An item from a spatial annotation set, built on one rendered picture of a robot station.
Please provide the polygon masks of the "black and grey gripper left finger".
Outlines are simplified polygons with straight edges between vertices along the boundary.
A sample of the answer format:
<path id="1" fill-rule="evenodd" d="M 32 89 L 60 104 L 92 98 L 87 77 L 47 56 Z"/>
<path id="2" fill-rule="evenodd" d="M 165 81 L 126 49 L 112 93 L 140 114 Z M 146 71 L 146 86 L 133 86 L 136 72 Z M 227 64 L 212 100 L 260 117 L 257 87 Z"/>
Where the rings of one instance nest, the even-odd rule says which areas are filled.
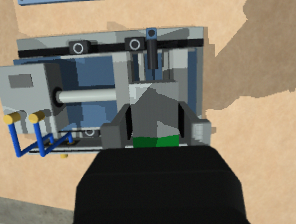
<path id="1" fill-rule="evenodd" d="M 102 149 L 125 148 L 132 131 L 131 107 L 124 104 L 111 123 L 103 123 L 100 127 Z"/>

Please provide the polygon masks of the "grey metal block with green end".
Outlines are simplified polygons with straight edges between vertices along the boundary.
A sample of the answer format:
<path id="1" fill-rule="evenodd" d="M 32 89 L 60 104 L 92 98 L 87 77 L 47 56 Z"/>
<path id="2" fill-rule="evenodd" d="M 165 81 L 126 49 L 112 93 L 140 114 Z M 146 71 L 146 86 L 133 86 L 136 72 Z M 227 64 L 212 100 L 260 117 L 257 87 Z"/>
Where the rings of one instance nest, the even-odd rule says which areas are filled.
<path id="1" fill-rule="evenodd" d="M 179 146 L 178 82 L 133 81 L 129 95 L 133 148 Z"/>

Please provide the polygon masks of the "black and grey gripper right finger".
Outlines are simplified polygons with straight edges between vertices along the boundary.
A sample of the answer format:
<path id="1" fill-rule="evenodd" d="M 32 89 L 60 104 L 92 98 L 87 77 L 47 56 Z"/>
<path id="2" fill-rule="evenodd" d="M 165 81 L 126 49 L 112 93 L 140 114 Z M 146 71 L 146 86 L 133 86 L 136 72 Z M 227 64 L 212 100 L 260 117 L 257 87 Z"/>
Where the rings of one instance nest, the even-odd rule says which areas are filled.
<path id="1" fill-rule="evenodd" d="M 208 119 L 199 119 L 184 101 L 178 102 L 178 130 L 187 146 L 210 146 L 211 126 Z"/>

